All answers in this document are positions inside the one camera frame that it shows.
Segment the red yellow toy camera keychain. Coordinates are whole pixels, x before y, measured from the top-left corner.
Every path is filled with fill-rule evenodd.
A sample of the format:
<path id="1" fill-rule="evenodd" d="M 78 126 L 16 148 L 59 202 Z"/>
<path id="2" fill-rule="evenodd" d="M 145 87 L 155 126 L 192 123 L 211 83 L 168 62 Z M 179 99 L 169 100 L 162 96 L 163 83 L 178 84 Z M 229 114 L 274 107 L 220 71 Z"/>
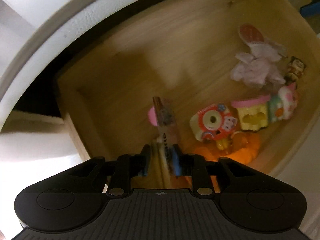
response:
<path id="1" fill-rule="evenodd" d="M 226 150 L 229 138 L 235 132 L 238 119 L 224 103 L 211 104 L 194 114 L 189 125 L 200 142 L 216 142 L 219 150 Z"/>

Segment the orange plastic capsule half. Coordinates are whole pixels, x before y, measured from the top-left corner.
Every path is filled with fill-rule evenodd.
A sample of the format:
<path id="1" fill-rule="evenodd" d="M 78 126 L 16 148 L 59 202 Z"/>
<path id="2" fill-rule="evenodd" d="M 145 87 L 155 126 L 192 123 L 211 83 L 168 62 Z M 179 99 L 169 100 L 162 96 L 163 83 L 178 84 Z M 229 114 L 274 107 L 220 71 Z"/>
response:
<path id="1" fill-rule="evenodd" d="M 227 157 L 241 164 L 251 163 L 259 154 L 261 140 L 258 133 L 236 132 L 229 141 L 225 150 L 219 150 L 213 144 L 196 147 L 194 154 L 203 156 L 208 161 L 218 161 L 221 157 Z"/>

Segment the red white paddle package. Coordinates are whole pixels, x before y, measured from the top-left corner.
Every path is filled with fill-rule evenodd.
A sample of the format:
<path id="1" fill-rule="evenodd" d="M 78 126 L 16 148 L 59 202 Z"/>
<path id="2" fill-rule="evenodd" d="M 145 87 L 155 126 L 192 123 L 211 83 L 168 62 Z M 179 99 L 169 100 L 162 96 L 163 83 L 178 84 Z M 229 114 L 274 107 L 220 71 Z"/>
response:
<path id="1" fill-rule="evenodd" d="M 245 23 L 239 27 L 239 36 L 248 46 L 252 43 L 263 43 L 265 39 L 262 33 L 253 25 Z"/>

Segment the yellow pink toy cake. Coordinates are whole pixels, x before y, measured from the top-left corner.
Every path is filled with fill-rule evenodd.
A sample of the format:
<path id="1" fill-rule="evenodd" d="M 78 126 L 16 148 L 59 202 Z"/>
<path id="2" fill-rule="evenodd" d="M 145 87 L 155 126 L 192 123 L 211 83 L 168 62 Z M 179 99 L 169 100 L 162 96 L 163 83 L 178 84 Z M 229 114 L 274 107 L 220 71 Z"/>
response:
<path id="1" fill-rule="evenodd" d="M 268 102 L 270 94 L 257 98 L 232 101 L 231 106 L 238 112 L 240 127 L 244 131 L 258 131 L 269 124 Z"/>

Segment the wooden drawer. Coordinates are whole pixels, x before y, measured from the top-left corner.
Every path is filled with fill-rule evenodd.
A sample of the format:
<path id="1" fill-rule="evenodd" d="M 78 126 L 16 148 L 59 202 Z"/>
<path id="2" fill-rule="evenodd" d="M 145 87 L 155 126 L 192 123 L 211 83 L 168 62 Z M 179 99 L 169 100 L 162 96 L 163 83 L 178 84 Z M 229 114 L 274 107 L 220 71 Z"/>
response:
<path id="1" fill-rule="evenodd" d="M 155 139 L 147 117 L 154 96 L 171 103 L 181 148 L 199 146 L 189 126 L 199 109 L 259 95 L 230 78 L 236 53 L 247 51 L 238 35 L 243 23 L 307 66 L 295 115 L 261 131 L 251 163 L 273 176 L 284 169 L 319 117 L 319 39 L 287 0 L 166 0 L 104 31 L 58 79 L 82 159 L 114 160 Z"/>

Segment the white pink plush toy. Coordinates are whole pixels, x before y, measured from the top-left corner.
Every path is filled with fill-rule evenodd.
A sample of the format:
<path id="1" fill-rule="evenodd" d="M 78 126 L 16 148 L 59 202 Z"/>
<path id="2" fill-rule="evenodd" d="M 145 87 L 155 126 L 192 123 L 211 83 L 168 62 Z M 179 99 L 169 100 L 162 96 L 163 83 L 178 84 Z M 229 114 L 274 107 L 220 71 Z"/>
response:
<path id="1" fill-rule="evenodd" d="M 298 105 L 296 83 L 281 87 L 268 102 L 268 118 L 270 122 L 289 120 Z"/>

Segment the lilac fluffy plush bunny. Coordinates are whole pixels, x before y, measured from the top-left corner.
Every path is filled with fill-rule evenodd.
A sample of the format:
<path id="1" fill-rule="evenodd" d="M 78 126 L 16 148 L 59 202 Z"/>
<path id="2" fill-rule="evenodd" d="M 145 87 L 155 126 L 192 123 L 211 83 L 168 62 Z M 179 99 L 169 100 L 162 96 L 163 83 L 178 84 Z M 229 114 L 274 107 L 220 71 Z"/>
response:
<path id="1" fill-rule="evenodd" d="M 231 70 L 231 79 L 241 81 L 248 87 L 261 88 L 271 83 L 283 85 L 285 79 L 277 67 L 277 63 L 287 57 L 287 49 L 271 40 L 250 42 L 249 53 L 240 52 L 235 55 L 238 63 Z"/>

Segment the small doll figurine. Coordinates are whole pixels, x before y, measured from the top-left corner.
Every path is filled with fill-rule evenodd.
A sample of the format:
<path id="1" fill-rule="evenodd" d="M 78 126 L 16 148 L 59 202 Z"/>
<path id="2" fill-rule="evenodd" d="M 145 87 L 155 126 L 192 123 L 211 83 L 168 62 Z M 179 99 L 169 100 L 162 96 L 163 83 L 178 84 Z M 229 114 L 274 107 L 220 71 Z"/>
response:
<path id="1" fill-rule="evenodd" d="M 287 64 L 286 73 L 284 75 L 285 85 L 289 86 L 297 82 L 306 69 L 306 64 L 299 58 L 292 56 L 290 62 Z"/>

